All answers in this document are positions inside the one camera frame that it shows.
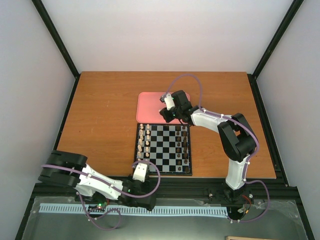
pink tray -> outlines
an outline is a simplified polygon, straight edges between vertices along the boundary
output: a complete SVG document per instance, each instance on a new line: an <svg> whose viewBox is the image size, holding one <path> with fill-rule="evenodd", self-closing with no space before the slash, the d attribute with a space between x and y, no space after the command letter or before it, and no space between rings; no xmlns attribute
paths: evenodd
<svg viewBox="0 0 320 240"><path fill-rule="evenodd" d="M166 104L160 101L160 97L165 92L151 92L144 91L139 94L138 106L136 109L136 120L142 124L165 124L166 121L160 115L159 110L166 107ZM180 122L175 119L170 122L171 124L179 124Z"/></svg>

wooden table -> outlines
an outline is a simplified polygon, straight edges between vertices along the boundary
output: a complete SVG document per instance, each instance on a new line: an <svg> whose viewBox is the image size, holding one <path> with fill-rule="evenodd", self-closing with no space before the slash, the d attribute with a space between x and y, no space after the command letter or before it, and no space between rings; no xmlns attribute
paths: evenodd
<svg viewBox="0 0 320 240"><path fill-rule="evenodd" d="M184 72L82 72L58 145L58 150L88 157L87 163L107 176L132 173L136 111L141 92L165 92ZM192 72L203 85L202 106L224 114L242 113L260 142L251 160L249 178L276 178L261 122L245 72ZM190 94L198 105L199 87L191 77L171 89ZM217 133L190 128L192 177L225 178L229 159Z"/></svg>

purple cable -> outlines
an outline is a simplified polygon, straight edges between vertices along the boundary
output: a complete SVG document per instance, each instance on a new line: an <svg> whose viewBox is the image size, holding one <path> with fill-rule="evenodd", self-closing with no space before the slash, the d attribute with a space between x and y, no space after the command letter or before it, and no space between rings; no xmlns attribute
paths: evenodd
<svg viewBox="0 0 320 240"><path fill-rule="evenodd" d="M160 176L160 172L159 172L159 169L157 168L157 166L150 162L150 161L146 161L146 160L141 160L141 161L135 161L131 166L134 167L135 165L139 164L139 163L142 163L142 164L151 164L151 166L153 166L156 170L156 173L158 175L158 182L156 183L156 186L155 188L145 194L145 195L132 195L130 193L127 193L127 192L124 192L124 191L121 191L120 189L116 188L115 186L111 185L109 182L105 181L104 179L101 179L97 176L91 176L92 179L95 179L95 180L98 180L106 185L108 185L109 187L111 187L112 189L116 190L118 193L121 193L123 195L126 195L128 197L132 197L132 198L136 198L136 199L143 199L143 198L146 198L146 197L149 197L150 195L152 195L153 193L156 192L156 190L158 189L159 185L160 185L160 181L161 181L161 176ZM68 168L68 167L64 167L64 166L56 166L56 165L50 165L50 164L44 164L44 165L41 165L42 168L52 168L52 169L59 169L59 170L64 170L64 171L68 171L68 172L72 172L72 173L76 173L76 174L80 174L80 175L84 175L84 176L88 176L89 174L88 173L85 173L83 171L78 171L78 170L75 170L75 169L72 169L72 168Z"/></svg>
<svg viewBox="0 0 320 240"><path fill-rule="evenodd" d="M242 172L242 179L246 179L246 175L247 175L247 170L248 170L248 164L250 162L250 159L252 157L254 157L255 155L257 155L258 151L260 150L260 144L259 144L259 141L257 139L257 137L253 134L253 132L251 132L246 126L244 126L243 124L241 124L240 122L232 119L231 117L227 117L225 115L221 115L221 114L218 114L218 113L215 113L215 112L212 112L212 111L208 111L208 110L204 110L202 107L201 107L201 101L202 101L202 94L203 94L203 88L202 88L202 84L199 80L199 78L196 76L196 75L193 75L193 74L190 74L190 73L186 73L186 74L182 74L180 76L178 76L177 78L175 78L173 80L173 82L170 84L168 90L165 92L165 94L163 95L163 97L165 97L168 92L170 91L171 87L175 84L175 82L182 78L182 77L186 77L186 76L189 76L189 77L193 77L199 84L199 88L200 88L200 95L199 95L199 104L198 104L198 107L200 109L200 111L202 111L203 113L205 114L208 114L208 115L211 115L211 116L214 116L214 117L218 117L218 118L223 118L223 119L226 119L226 120L229 120L235 124L237 124L238 126L240 126L241 128L243 128L254 140L255 142L255 145L256 145L256 149L255 151L253 152L253 154L250 155L250 157L248 157L246 159L246 164L244 165L243 167L243 172Z"/></svg>
<svg viewBox="0 0 320 240"><path fill-rule="evenodd" d="M245 182L245 183L246 183L246 184L261 183L261 184L263 185L264 189L265 189L266 198L267 198L268 202L267 202L267 205L266 205L265 210L264 210L263 213L261 213L259 216L255 217L255 218L253 218L253 219L250 219L250 220L245 220L245 221L240 220L240 221L239 221L239 223L243 223L243 224L245 224L245 223L251 223L251 222L253 222L253 221L255 221L255 220L258 220L258 219L262 218L262 217L267 213L267 211L269 210L269 207L270 207L269 191L268 191L268 188L267 188L266 184L265 184L263 181L261 181L261 180L253 180L253 181L247 181L247 182Z"/></svg>
<svg viewBox="0 0 320 240"><path fill-rule="evenodd" d="M119 221L118 221L118 223L117 223L114 227L111 227L111 228L101 227L101 226L99 226L99 225L95 222L95 219L90 216L90 213L91 213L92 211L98 209L98 208L91 209L91 210L88 212L87 209L86 209L86 205L85 205L86 203L84 202L81 194L80 194L79 192L77 192L76 194L79 195L79 199L80 199L80 202L81 202L81 205L82 205L82 207L83 207L83 210L84 210L85 215L86 215L87 218L91 221L91 223L92 223L93 225L95 225L98 229L104 230L104 231L111 231L111 230L114 230L114 229L116 229L117 227L119 227L119 225L121 224L121 221L122 221L122 219L121 219L121 213L120 213L119 209L117 209L117 208L111 208L111 209L109 209L108 211L106 211L103 215L97 217L97 218L96 218L97 220L98 220L98 219L101 219L101 218L103 218L105 215L107 215L108 213L113 212L113 211L116 211L116 212L119 214Z"/></svg>

